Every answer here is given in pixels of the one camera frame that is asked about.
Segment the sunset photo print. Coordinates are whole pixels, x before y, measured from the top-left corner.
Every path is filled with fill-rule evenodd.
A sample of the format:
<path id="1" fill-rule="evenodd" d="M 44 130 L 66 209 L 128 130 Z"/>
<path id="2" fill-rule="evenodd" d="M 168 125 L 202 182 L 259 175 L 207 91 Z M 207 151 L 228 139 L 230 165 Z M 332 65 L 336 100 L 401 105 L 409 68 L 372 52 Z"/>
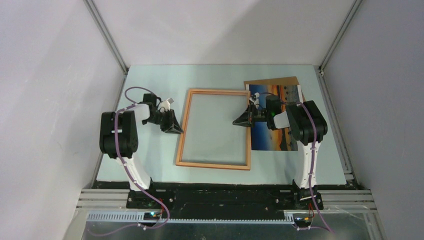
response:
<path id="1" fill-rule="evenodd" d="M 258 109 L 268 106 L 266 97 L 277 95 L 284 103 L 290 104 L 305 100 L 300 85 L 246 84 L 251 94 L 259 93 Z M 256 122 L 250 129 L 253 151 L 297 151 L 290 128 L 271 130 L 266 122 Z"/>

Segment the wooden picture frame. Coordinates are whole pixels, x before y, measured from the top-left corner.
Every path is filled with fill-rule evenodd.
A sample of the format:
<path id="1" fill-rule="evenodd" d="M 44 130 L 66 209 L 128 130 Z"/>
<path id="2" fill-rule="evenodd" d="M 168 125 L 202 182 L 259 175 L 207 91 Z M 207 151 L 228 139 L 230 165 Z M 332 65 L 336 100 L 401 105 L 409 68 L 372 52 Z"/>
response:
<path id="1" fill-rule="evenodd" d="M 251 169 L 251 129 L 233 125 L 248 106 L 248 90 L 190 88 L 176 165 L 225 170 Z"/>

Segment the brown backing board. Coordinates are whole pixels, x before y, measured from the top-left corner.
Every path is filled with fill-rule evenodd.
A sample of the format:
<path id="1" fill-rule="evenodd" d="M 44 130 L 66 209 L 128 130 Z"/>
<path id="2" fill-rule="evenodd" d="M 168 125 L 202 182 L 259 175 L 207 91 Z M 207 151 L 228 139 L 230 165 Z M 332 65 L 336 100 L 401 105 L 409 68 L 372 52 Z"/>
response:
<path id="1" fill-rule="evenodd" d="M 301 85 L 296 76 L 247 80 L 244 81 L 244 86 L 252 94 L 276 95 L 284 103 L 303 103 L 305 101 Z"/>

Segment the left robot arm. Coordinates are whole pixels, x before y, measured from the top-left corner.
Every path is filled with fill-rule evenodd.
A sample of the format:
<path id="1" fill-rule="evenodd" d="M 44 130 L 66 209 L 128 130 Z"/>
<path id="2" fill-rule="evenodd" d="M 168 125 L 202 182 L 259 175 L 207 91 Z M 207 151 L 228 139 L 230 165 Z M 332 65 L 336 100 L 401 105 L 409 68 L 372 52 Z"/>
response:
<path id="1" fill-rule="evenodd" d="M 99 148 L 100 151 L 115 159 L 126 172 L 130 189 L 139 191 L 138 201 L 145 208 L 153 208 L 158 202 L 158 194 L 150 189 L 151 177 L 138 160 L 139 137 L 137 124 L 148 123 L 159 126 L 167 134 L 182 134 L 175 111 L 171 108 L 174 100 L 162 100 L 154 93 L 145 93 L 143 100 L 117 111 L 101 114 Z"/>

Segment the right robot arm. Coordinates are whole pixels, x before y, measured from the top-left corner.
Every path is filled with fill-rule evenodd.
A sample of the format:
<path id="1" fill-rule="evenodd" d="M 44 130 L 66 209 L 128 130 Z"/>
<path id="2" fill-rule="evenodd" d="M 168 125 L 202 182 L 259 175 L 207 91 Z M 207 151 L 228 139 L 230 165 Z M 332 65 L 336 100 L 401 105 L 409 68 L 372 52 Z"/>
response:
<path id="1" fill-rule="evenodd" d="M 260 93 L 249 100 L 246 110 L 232 124 L 251 128 L 265 122 L 270 130 L 289 128 L 299 148 L 300 165 L 292 181 L 291 204 L 304 209 L 318 196 L 316 185 L 317 156 L 321 142 L 328 132 L 328 124 L 313 100 L 286 103 L 279 96 L 267 92 L 265 107 L 259 104 Z"/>

